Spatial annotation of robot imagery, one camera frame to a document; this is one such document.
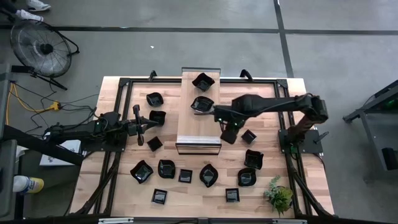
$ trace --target shoe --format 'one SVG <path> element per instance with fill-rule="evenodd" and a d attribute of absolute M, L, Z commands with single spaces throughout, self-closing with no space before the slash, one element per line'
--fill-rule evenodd
<path fill-rule="evenodd" d="M 23 9 L 21 10 L 21 13 L 17 13 L 17 15 L 18 15 L 21 19 L 34 19 L 34 20 L 37 20 L 37 21 L 40 21 L 40 22 L 43 22 L 43 21 L 44 21 L 44 18 L 43 18 L 43 17 L 33 15 L 33 14 L 31 14 L 31 13 L 29 13 L 29 12 L 23 10 Z"/>
<path fill-rule="evenodd" d="M 46 11 L 51 8 L 49 4 L 44 4 L 39 0 L 26 0 L 27 9 L 32 12 Z"/>

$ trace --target black dish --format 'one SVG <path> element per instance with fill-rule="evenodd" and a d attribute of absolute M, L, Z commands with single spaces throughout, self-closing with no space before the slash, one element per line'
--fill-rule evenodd
<path fill-rule="evenodd" d="M 192 170 L 181 169 L 179 182 L 191 184 L 192 181 Z"/>
<path fill-rule="evenodd" d="M 264 157 L 263 153 L 248 149 L 246 151 L 244 165 L 250 168 L 261 169 L 262 157 Z"/>
<path fill-rule="evenodd" d="M 147 95 L 148 104 L 157 107 L 163 104 L 163 97 L 160 93 L 151 93 Z"/>
<path fill-rule="evenodd" d="M 157 172 L 161 178 L 173 179 L 175 176 L 174 162 L 171 160 L 161 159 L 157 165 Z"/>
<path fill-rule="evenodd" d="M 158 137 L 154 137 L 153 139 L 149 140 L 147 144 L 152 152 L 156 151 L 156 149 L 163 146 L 162 142 L 159 140 Z"/>
<path fill-rule="evenodd" d="M 160 125 L 164 124 L 165 118 L 166 112 L 164 111 L 151 111 L 149 113 L 149 119 L 158 122 Z"/>
<path fill-rule="evenodd" d="M 155 189 L 152 196 L 152 202 L 164 205 L 166 202 L 167 191 Z"/>
<path fill-rule="evenodd" d="M 192 81 L 192 84 L 199 88 L 201 91 L 207 91 L 214 83 L 214 80 L 204 73 L 199 74 L 197 78 Z"/>
<path fill-rule="evenodd" d="M 256 183 L 256 170 L 253 168 L 244 168 L 238 172 L 238 185 L 241 187 L 252 186 Z"/>
<path fill-rule="evenodd" d="M 199 178 L 206 185 L 206 187 L 211 187 L 218 178 L 218 172 L 211 164 L 207 164 L 200 171 Z"/>
<path fill-rule="evenodd" d="M 227 202 L 239 202 L 239 189 L 225 189 Z"/>
<path fill-rule="evenodd" d="M 245 131 L 241 137 L 243 141 L 245 141 L 248 144 L 251 144 L 257 138 L 257 136 L 250 130 Z"/>
<path fill-rule="evenodd" d="M 214 101 L 205 97 L 205 96 L 198 96 L 193 101 L 191 108 L 200 112 L 206 112 L 211 109 L 213 106 Z"/>
<path fill-rule="evenodd" d="M 130 170 L 130 174 L 138 181 L 139 184 L 144 183 L 145 180 L 147 180 L 153 173 L 154 170 L 152 170 L 152 167 L 150 167 L 145 161 L 139 161 L 139 163 Z"/>

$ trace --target white bottle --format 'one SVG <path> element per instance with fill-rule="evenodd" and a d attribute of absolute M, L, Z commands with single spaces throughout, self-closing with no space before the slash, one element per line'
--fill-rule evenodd
<path fill-rule="evenodd" d="M 13 192 L 37 193 L 44 187 L 44 181 L 39 178 L 17 175 L 14 177 Z"/>

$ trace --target gray floor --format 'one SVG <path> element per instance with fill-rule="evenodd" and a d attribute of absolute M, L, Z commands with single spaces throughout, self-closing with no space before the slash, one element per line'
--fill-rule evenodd
<path fill-rule="evenodd" d="M 194 0 L 51 0 L 51 12 L 41 13 L 50 24 L 119 27 L 277 28 L 273 1 Z M 280 0 L 287 29 L 398 29 L 396 1 L 386 0 Z M 63 32 L 81 48 L 69 72 L 58 80 L 69 90 L 52 98 L 72 101 L 99 92 L 107 75 L 180 75 L 181 67 L 220 67 L 222 76 L 248 69 L 254 77 L 286 77 L 278 34 L 211 34 L 178 32 Z M 9 48 L 9 32 L 0 31 L 0 63 L 19 62 Z M 341 119 L 366 99 L 396 80 L 398 36 L 288 35 L 295 77 L 304 78 L 307 91 L 326 100 L 330 119 L 318 128 L 329 131 L 323 140 L 326 174 L 335 213 L 344 218 L 398 222 L 398 184 L 365 184 L 372 161 L 362 124 Z M 19 76 L 19 83 L 40 94 L 48 85 Z M 40 97 L 20 90 L 20 97 L 39 108 Z M 97 97 L 79 102 L 95 106 Z M 43 114 L 49 125 L 73 124 L 87 112 Z M 34 128 L 32 113 L 11 101 L 11 125 Z M 45 127 L 44 122 L 35 120 Z M 77 178 L 76 170 L 34 169 L 51 181 L 53 173 L 72 180 L 52 184 L 30 198 L 27 216 L 62 215 Z"/>

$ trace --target electric fan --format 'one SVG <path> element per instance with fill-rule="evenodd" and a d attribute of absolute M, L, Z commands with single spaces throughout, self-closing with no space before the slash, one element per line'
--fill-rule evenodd
<path fill-rule="evenodd" d="M 71 52 L 68 42 L 76 46 Z M 73 41 L 59 33 L 54 27 L 36 20 L 22 20 L 11 30 L 11 47 L 24 66 L 15 66 L 11 72 L 29 73 L 59 88 L 66 87 L 54 78 L 65 74 L 72 63 L 72 55 L 79 53 Z"/>

